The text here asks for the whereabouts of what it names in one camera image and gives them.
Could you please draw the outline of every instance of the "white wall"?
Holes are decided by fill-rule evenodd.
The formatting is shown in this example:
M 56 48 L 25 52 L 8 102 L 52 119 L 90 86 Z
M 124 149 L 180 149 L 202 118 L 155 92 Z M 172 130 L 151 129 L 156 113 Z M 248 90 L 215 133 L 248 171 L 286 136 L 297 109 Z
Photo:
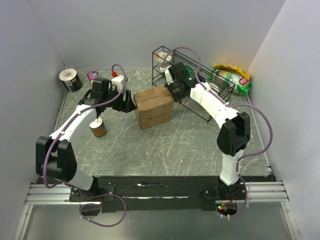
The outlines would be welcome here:
M 268 151 L 302 239 L 320 238 L 320 1 L 286 0 L 249 72 L 251 99 L 269 117 Z M 264 142 L 269 131 L 258 118 Z
M 0 239 L 12 239 L 35 171 L 36 140 L 54 128 L 64 64 L 26 0 L 0 7 Z
M 30 0 L 68 67 L 151 68 L 161 45 L 248 69 L 285 0 Z

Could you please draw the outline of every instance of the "gray marble surface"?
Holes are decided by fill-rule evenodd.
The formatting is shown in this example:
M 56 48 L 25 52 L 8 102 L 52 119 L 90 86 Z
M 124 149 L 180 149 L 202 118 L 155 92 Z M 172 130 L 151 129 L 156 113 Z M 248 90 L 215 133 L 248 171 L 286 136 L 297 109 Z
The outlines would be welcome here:
M 68 92 L 58 122 L 60 127 L 74 112 L 78 101 L 91 88 L 87 79 L 89 70 L 78 71 L 83 86 L 77 92 Z M 152 88 L 151 70 L 127 70 L 127 89 L 137 93 Z M 111 79 L 110 70 L 99 70 L 100 77 Z M 231 104 L 248 103 L 243 96 L 232 94 Z M 208 113 L 195 101 L 184 103 L 206 118 Z M 95 137 L 91 130 L 83 133 L 73 146 L 78 166 L 94 176 L 218 176 L 222 169 L 222 153 L 217 146 L 219 127 L 214 120 L 206 123 L 199 116 L 175 103 L 171 120 L 167 123 L 141 130 L 133 112 L 117 112 L 107 108 L 101 117 L 107 134 Z M 257 127 L 251 121 L 251 141 L 247 153 L 260 151 Z M 241 163 L 246 176 L 266 176 L 263 155 L 248 157 Z

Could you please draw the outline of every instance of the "brown cardboard box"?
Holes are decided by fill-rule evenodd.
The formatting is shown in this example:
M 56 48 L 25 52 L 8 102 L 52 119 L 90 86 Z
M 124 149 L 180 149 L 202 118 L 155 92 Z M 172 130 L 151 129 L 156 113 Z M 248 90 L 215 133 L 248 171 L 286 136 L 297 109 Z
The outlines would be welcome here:
M 133 100 L 136 104 L 135 114 L 142 130 L 170 121 L 174 100 L 165 86 L 138 92 L 133 96 Z

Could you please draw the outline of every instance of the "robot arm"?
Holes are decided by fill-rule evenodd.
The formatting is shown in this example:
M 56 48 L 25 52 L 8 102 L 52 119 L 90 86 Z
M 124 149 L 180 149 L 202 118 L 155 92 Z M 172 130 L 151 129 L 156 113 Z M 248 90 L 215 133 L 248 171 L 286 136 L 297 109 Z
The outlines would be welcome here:
M 70 119 L 75 115 L 78 117 L 67 127 L 62 136 L 56 142 L 47 164 L 47 176 L 69 183 L 79 189 L 85 190 L 88 194 L 96 195 L 98 191 L 97 179 L 86 174 L 77 167 L 76 157 L 72 145 L 82 135 L 88 125 L 93 122 L 106 108 L 113 108 L 119 112 L 129 113 L 136 107 L 132 102 L 131 92 L 123 91 L 121 95 L 109 104 L 103 104 L 113 99 L 122 90 L 124 77 L 116 76 L 112 80 L 96 78 L 93 81 L 92 89 L 88 90 L 79 101 L 74 113 L 70 118 L 49 137 L 41 136 L 36 141 L 36 173 L 43 175 L 46 154 L 53 140 L 55 140 L 62 129 L 69 124 Z
M 222 151 L 220 179 L 227 186 L 235 184 L 239 179 L 237 160 L 243 155 L 251 136 L 249 115 L 246 112 L 239 113 L 236 109 L 220 102 L 189 75 L 182 62 L 167 67 L 164 74 L 167 79 L 165 86 L 175 102 L 190 97 L 217 122 L 220 133 L 216 142 Z M 209 84 L 200 75 L 199 78 L 210 90 Z

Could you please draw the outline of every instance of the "tin can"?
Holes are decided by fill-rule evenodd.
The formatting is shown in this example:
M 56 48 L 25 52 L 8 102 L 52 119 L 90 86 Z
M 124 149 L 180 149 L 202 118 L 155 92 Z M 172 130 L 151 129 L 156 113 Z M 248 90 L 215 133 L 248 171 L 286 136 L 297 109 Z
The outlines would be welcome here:
M 89 128 L 91 129 L 94 136 L 100 138 L 107 134 L 107 129 L 102 121 L 101 117 L 98 117 L 96 120 L 90 123 Z
M 97 71 L 90 71 L 88 72 L 87 77 L 89 79 L 89 82 L 93 84 L 94 79 L 99 77 L 99 73 Z
M 69 92 L 76 92 L 82 87 L 77 71 L 72 68 L 60 72 L 59 79 Z

